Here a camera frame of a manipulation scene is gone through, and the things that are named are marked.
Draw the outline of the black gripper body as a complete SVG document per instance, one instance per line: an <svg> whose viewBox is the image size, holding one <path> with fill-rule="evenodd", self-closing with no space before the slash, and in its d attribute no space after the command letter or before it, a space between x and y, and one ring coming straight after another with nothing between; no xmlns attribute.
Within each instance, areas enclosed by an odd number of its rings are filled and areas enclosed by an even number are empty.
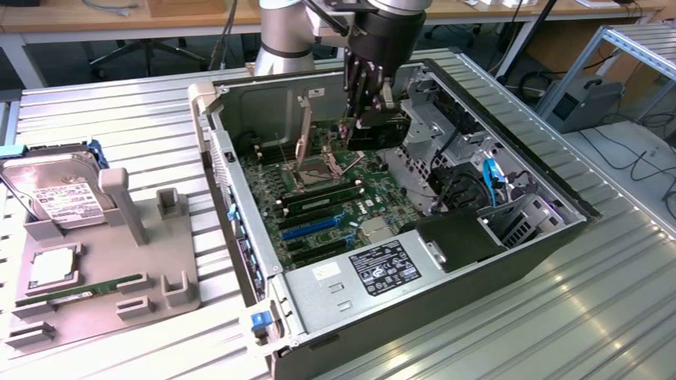
<svg viewBox="0 0 676 380"><path fill-rule="evenodd" d="M409 60L425 18L425 12L357 12L348 36L351 56L380 67L384 76L393 76Z"/></svg>

